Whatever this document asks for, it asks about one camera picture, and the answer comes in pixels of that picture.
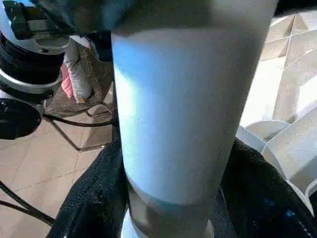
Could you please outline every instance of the black knit fabric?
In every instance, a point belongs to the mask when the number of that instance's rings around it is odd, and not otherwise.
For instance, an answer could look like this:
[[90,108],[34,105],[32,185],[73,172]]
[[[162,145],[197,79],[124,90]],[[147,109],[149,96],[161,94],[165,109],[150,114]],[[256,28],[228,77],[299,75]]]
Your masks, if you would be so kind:
[[210,221],[214,238],[237,238],[221,189],[213,203]]
[[315,214],[315,223],[317,224],[317,191],[310,195],[309,200],[312,204],[313,211]]
[[119,141],[106,147],[66,197],[48,238],[118,238],[127,190]]
[[314,219],[294,190],[255,149],[236,139],[221,182],[239,238],[317,238]]

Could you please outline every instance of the pink clothing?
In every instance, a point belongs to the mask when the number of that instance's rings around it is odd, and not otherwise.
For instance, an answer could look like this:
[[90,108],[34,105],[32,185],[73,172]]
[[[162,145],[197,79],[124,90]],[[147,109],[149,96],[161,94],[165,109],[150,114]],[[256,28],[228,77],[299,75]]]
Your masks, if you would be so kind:
[[67,97],[72,98],[74,96],[73,87],[72,87],[72,84],[70,81],[68,68],[66,67],[65,64],[63,64],[61,67],[61,73],[62,73],[62,77],[63,77],[61,87],[62,87],[63,91],[66,93]]

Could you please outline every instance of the black cable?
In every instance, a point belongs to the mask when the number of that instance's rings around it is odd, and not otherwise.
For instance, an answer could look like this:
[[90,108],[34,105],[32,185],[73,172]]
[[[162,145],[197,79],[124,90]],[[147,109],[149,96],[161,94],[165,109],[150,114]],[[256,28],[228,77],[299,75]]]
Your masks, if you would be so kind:
[[53,225],[52,223],[48,222],[48,221],[47,221],[46,219],[44,219],[43,217],[38,216],[38,215],[36,215],[35,213],[30,212],[29,210],[24,209],[24,208],[22,208],[22,207],[19,207],[19,206],[16,206],[16,205],[14,205],[14,204],[11,204],[11,203],[8,203],[8,202],[5,202],[5,201],[1,201],[1,200],[0,200],[0,205],[5,206],[5,207],[9,207],[9,208],[14,209],[14,210],[17,210],[17,211],[19,211],[19,212],[23,212],[24,214],[27,214],[27,215],[29,215],[29,216],[31,216],[31,217],[37,218],[37,219],[41,220],[42,222],[48,224],[50,227]]
[[22,198],[20,198],[18,195],[16,195],[12,190],[10,190],[7,186],[4,185],[4,183],[0,180],[0,188],[8,194],[12,199],[14,199],[17,203],[19,203],[21,206],[29,210],[34,216],[41,217],[41,220],[45,220],[47,224],[50,224],[50,226],[53,225],[55,219],[50,217],[49,215],[41,212],[40,210],[36,209],[35,207],[31,206],[29,203],[24,201]]
[[118,124],[118,121],[116,119],[111,119],[111,120],[106,121],[106,122],[89,124],[89,123],[80,123],[80,122],[65,120],[65,119],[58,118],[58,117],[48,115],[48,114],[43,114],[43,117],[45,119],[48,119],[48,120],[56,120],[56,121],[59,121],[61,123],[74,125],[74,126],[81,126],[81,127],[100,127],[100,126],[105,126],[105,125],[117,125]]

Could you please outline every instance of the beige floor tile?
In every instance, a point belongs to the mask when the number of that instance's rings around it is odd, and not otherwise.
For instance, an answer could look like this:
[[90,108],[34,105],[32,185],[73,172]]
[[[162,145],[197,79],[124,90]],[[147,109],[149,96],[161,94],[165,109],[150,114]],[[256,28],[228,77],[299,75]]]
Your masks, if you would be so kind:
[[[73,173],[17,191],[27,202],[55,217],[72,186]],[[44,238],[50,230],[45,223],[15,210],[0,208],[0,229],[10,238]]]
[[81,177],[81,175],[86,171],[87,168],[83,170],[76,171],[73,175],[73,184]]
[[0,179],[5,185],[11,186],[29,145],[24,141],[0,150]]
[[91,163],[96,159],[101,150],[102,148],[79,153],[75,170],[79,171],[89,167]]
[[[79,127],[79,126],[73,126],[73,125],[68,125],[68,124],[64,124],[61,122],[56,122],[56,124],[66,133],[66,135],[68,135],[68,137],[76,144],[76,145],[80,145],[81,142],[81,137],[83,134],[83,127]],[[63,142],[63,144],[66,144],[66,140],[60,135],[58,134],[61,142]]]
[[[111,115],[100,116],[96,118],[86,118],[86,123],[99,123],[108,121],[111,119]],[[94,128],[84,128],[83,136],[81,140],[81,146],[93,146],[99,145],[102,143],[109,143],[112,139],[112,126],[102,126],[102,127],[94,127]]]
[[[71,121],[79,121],[79,122],[82,122],[86,119],[86,113],[81,113],[79,115],[76,115],[76,116],[73,116],[73,117],[68,117],[68,118],[65,118],[66,120],[71,120]],[[45,120],[42,120],[39,128],[34,132],[34,135],[35,136],[38,136],[38,135],[43,135],[43,134],[46,134],[46,133],[49,133],[49,132],[52,132],[52,131],[55,131],[54,127],[49,124],[47,121]]]
[[7,236],[0,230],[0,238],[7,238]]
[[28,141],[33,138],[33,134],[18,138],[16,140],[1,140],[0,139],[0,149],[4,149],[10,147],[12,145],[16,145],[25,141]]
[[49,132],[54,131],[54,127],[49,124],[47,121],[42,120],[41,124],[37,128],[37,130],[34,132],[34,136],[43,135]]
[[74,172],[78,152],[57,133],[34,137],[12,183],[14,190]]

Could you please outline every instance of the white pole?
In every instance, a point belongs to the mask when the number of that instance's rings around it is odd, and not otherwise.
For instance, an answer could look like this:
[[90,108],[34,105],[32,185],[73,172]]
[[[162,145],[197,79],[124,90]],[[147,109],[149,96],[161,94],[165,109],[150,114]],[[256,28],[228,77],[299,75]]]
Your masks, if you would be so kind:
[[201,238],[277,0],[141,2],[112,33],[122,236]]

